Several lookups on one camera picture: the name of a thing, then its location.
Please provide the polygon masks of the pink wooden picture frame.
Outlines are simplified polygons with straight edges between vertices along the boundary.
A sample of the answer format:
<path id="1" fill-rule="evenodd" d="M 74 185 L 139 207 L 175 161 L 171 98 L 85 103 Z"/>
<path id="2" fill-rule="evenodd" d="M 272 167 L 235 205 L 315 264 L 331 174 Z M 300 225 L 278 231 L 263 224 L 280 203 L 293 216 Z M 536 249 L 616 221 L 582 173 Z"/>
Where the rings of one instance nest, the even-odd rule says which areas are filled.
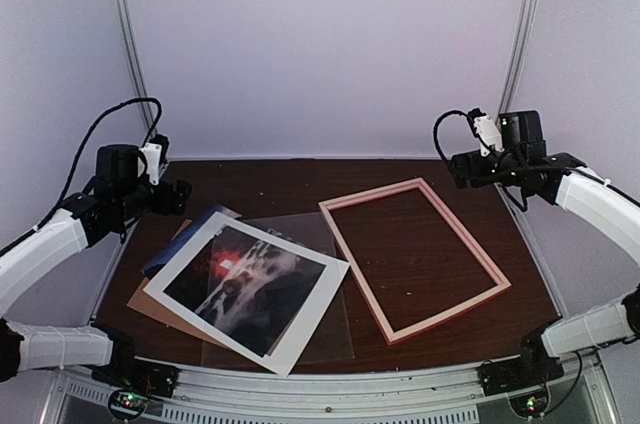
<path id="1" fill-rule="evenodd" d="M 318 206 L 350 265 L 353 332 L 397 346 L 513 290 L 490 250 L 421 177 L 341 191 Z"/>

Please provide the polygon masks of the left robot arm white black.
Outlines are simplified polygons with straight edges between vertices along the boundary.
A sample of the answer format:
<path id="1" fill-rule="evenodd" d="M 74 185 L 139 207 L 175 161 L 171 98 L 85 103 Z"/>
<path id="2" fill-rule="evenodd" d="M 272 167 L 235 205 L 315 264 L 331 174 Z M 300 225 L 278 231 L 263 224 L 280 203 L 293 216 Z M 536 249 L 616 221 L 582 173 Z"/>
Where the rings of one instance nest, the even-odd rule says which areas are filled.
<path id="1" fill-rule="evenodd" d="M 184 213 L 192 193 L 184 180 L 164 181 L 166 144 L 108 145 L 97 152 L 96 171 L 82 192 L 64 197 L 43 223 L 1 252 L 1 310 L 57 266 L 110 234 L 126 237 L 147 213 Z M 110 327 L 56 327 L 1 321 L 1 379 L 21 372 L 94 367 L 123 388 L 144 377 L 134 341 Z"/>

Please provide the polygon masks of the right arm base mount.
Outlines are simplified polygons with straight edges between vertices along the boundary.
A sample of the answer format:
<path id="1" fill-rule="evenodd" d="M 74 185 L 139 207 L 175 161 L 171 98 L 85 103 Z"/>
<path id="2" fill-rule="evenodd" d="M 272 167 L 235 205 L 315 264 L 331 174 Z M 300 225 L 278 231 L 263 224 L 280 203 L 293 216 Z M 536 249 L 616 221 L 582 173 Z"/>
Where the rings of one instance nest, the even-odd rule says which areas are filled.
<path id="1" fill-rule="evenodd" d="M 543 385 L 564 376 L 557 357 L 550 357 L 539 338 L 526 338 L 518 357 L 484 361 L 477 369 L 486 396 Z"/>

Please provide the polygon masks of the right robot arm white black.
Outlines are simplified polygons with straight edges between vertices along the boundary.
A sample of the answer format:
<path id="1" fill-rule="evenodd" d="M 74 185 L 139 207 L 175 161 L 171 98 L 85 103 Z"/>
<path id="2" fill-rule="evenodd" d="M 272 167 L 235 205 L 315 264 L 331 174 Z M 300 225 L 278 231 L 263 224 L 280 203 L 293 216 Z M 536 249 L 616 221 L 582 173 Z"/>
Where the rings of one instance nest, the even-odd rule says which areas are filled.
<path id="1" fill-rule="evenodd" d="M 639 259 L 639 203 L 599 176 L 580 159 L 549 154 L 537 111 L 503 113 L 492 119 L 480 109 L 463 113 L 479 147 L 442 160 L 456 186 L 516 188 L 511 200 L 526 211 L 537 196 L 572 213 L 613 241 L 633 261 Z M 551 359 L 596 346 L 630 344 L 639 339 L 639 293 L 629 294 L 534 332 L 527 352 L 513 363 L 519 384 L 535 384 Z"/>

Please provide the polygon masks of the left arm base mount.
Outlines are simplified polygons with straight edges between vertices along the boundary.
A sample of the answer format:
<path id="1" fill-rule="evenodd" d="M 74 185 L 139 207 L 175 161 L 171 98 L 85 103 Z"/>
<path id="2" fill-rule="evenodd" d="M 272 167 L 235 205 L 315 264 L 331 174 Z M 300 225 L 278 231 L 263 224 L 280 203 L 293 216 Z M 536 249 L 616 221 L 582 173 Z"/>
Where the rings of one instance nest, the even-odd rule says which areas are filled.
<path id="1" fill-rule="evenodd" d="M 175 366 L 142 360 L 136 356 L 135 341 L 107 325 L 91 326 L 111 340 L 112 353 L 104 366 L 89 366 L 91 377 L 114 387 L 135 391 L 146 397 L 172 398 L 179 370 Z"/>

